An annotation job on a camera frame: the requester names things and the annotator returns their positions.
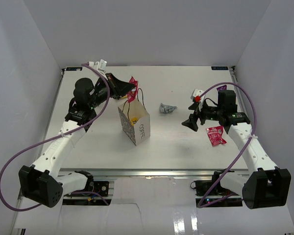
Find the purple snack packet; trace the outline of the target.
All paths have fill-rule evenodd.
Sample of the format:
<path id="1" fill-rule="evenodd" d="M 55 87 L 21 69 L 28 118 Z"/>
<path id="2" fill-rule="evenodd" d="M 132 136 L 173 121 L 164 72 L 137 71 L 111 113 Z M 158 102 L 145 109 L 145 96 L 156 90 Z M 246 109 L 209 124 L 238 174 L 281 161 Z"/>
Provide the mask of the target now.
<path id="1" fill-rule="evenodd" d="M 220 87 L 217 87 L 217 91 L 224 91 L 227 90 L 227 85 L 222 85 Z"/>

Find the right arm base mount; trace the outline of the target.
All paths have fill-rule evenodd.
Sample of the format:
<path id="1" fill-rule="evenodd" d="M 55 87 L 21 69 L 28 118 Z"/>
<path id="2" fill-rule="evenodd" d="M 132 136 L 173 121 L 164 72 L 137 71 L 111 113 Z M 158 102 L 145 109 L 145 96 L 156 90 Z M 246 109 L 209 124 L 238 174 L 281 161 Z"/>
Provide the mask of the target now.
<path id="1" fill-rule="evenodd" d="M 197 197 L 196 203 L 198 204 L 201 198 L 204 196 L 206 191 L 211 187 L 211 185 L 221 176 L 224 170 L 217 170 L 213 173 L 210 180 L 194 180 L 190 183 L 190 188 L 195 191 Z M 243 200 L 241 196 L 233 193 L 232 191 L 222 188 L 220 183 L 218 183 L 204 199 L 201 206 L 209 205 L 220 198 L 226 197 L 222 201 L 218 201 L 210 207 L 242 207 Z"/>

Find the yellow snack bar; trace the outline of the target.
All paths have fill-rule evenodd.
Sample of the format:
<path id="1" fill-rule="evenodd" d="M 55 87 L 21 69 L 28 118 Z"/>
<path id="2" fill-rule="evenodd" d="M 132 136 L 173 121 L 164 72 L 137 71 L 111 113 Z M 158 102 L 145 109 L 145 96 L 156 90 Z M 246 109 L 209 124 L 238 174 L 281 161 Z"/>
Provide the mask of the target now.
<path id="1" fill-rule="evenodd" d="M 130 123 L 131 123 L 131 125 L 132 126 L 134 126 L 137 122 L 138 122 L 138 118 L 137 117 L 132 117 L 131 119 L 130 119 Z"/>

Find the silver snack packet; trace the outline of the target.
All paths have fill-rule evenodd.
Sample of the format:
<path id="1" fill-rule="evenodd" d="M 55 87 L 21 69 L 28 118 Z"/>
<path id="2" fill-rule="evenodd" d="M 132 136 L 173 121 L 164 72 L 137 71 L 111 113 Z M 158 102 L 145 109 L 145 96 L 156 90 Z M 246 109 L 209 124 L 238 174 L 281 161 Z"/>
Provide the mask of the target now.
<path id="1" fill-rule="evenodd" d="M 177 106 L 171 106 L 161 103 L 159 106 L 159 112 L 161 114 L 170 114 L 177 109 Z"/>

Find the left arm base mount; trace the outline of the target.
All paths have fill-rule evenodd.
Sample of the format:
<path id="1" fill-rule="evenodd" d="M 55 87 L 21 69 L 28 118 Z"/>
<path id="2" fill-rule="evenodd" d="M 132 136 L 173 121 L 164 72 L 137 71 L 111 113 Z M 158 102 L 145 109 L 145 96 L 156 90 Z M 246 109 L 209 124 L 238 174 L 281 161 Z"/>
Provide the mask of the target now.
<path id="1" fill-rule="evenodd" d="M 109 182 L 95 181 L 91 173 L 87 171 L 75 171 L 87 178 L 83 189 L 64 195 L 63 205 L 72 206 L 109 206 L 111 199 L 108 199 Z"/>

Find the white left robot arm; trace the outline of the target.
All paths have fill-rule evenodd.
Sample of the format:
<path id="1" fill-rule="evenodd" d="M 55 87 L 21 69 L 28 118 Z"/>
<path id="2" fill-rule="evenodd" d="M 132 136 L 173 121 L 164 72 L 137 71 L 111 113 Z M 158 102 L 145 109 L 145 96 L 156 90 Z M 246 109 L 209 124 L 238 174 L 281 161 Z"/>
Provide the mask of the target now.
<path id="1" fill-rule="evenodd" d="M 120 81 L 111 73 L 98 79 L 97 83 L 90 78 L 77 80 L 68 114 L 59 131 L 60 137 L 53 140 L 31 166 L 22 166 L 19 171 L 23 196 L 52 208 L 63 195 L 75 191 L 91 194 L 94 189 L 92 174 L 75 171 L 59 176 L 62 163 L 90 128 L 89 122 L 98 117 L 95 108 L 109 98 L 121 99 L 134 88 L 133 83 Z"/>

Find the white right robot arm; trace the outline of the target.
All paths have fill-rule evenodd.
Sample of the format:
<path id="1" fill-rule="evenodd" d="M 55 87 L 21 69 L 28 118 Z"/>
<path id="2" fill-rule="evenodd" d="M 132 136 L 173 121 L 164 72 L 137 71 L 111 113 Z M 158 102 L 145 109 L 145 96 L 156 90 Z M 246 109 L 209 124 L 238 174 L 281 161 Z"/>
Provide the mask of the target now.
<path id="1" fill-rule="evenodd" d="M 244 112 L 238 112 L 236 94 L 233 90 L 220 90 L 214 106 L 206 102 L 202 90 L 195 89 L 191 95 L 193 113 L 182 123 L 194 131 L 197 121 L 203 125 L 206 120 L 217 121 L 239 149 L 247 166 L 249 177 L 241 176 L 231 169 L 219 172 L 211 183 L 212 191 L 223 195 L 228 190 L 242 197 L 249 209 L 284 206 L 287 202 L 291 174 L 271 160 L 257 137 L 250 120 Z"/>

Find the red snack packet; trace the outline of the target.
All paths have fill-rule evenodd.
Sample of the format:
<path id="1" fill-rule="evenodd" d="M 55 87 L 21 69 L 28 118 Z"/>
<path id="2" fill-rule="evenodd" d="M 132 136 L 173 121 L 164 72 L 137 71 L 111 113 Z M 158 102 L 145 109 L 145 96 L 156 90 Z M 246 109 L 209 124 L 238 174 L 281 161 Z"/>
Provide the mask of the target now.
<path id="1" fill-rule="evenodd" d="M 134 85 L 134 88 L 132 88 L 128 93 L 127 93 L 127 102 L 131 103 L 132 101 L 135 100 L 137 93 L 138 93 L 138 81 L 132 76 L 130 81 L 130 84 Z"/>
<path id="2" fill-rule="evenodd" d="M 216 126 L 206 129 L 207 136 L 212 146 L 217 146 L 219 144 L 226 144 L 226 140 L 223 139 L 223 127 Z"/>

